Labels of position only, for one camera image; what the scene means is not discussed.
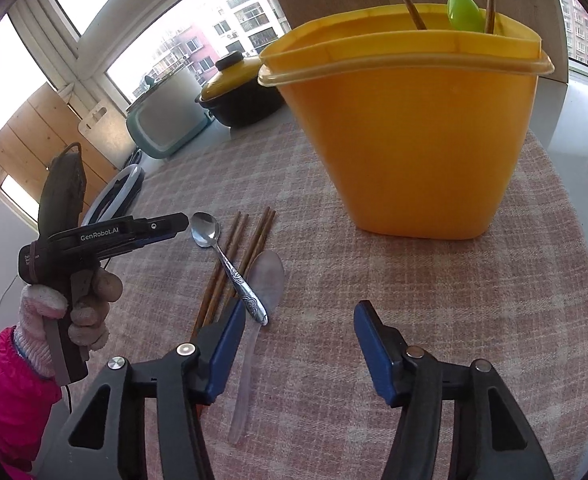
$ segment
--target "person's arm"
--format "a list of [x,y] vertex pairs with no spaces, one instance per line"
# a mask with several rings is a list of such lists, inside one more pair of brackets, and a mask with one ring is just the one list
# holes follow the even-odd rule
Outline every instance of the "person's arm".
[[39,377],[18,354],[13,334],[14,328],[0,333],[0,460],[29,470],[61,390],[55,380]]

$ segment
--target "plaid cloth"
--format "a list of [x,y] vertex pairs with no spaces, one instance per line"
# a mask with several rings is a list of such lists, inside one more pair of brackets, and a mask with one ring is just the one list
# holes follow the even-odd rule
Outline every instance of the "plaid cloth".
[[[572,478],[588,439],[588,251],[532,134],[491,227],[474,240],[356,229],[295,123],[177,157],[145,181],[135,215],[203,210],[224,231],[240,210],[250,214],[242,255],[266,205],[277,211],[267,246],[283,260],[285,293],[256,345],[247,436],[237,447],[227,443],[244,342],[225,393],[203,414],[218,480],[380,478],[400,410],[375,394],[354,335],[352,312],[363,299],[440,360],[490,360],[557,480]],[[185,341],[215,259],[187,234],[114,259],[109,270],[125,292],[90,375],[110,356],[139,362]],[[157,479],[153,414],[149,402],[149,471]],[[436,479],[447,477],[452,418],[446,402]]]

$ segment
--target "yellow pot lid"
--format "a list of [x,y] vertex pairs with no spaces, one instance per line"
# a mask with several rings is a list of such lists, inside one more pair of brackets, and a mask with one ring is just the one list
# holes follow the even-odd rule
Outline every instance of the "yellow pot lid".
[[256,79],[262,64],[258,56],[246,58],[240,52],[231,52],[221,57],[216,61],[219,72],[203,86],[200,100],[209,101]]

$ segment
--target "white glove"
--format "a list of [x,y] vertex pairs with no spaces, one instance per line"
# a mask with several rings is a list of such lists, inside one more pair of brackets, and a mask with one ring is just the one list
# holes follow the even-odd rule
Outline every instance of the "white glove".
[[[109,302],[117,301],[123,292],[119,277],[98,269],[91,280],[91,292],[78,300],[72,309],[72,325],[69,339],[78,346],[99,350],[105,346],[109,330],[105,318],[109,313]],[[53,377],[49,346],[45,340],[43,317],[61,319],[67,311],[64,296],[45,285],[27,285],[22,291],[18,325],[13,341],[18,354],[25,358],[42,377]]]

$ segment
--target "metal screw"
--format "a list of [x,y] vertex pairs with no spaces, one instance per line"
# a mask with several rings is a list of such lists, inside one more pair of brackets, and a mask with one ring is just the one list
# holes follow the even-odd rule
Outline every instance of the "metal screw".
[[116,357],[112,357],[109,361],[107,361],[107,366],[112,370],[120,370],[123,366],[125,366],[125,358],[117,355]]
[[176,353],[178,355],[192,355],[195,351],[196,347],[193,346],[192,343],[183,343],[176,348]]
[[408,346],[405,352],[414,359],[420,359],[425,355],[425,351],[420,346],[416,345]]
[[492,370],[492,364],[485,359],[477,359],[474,362],[474,368],[476,368],[479,372],[487,373]]

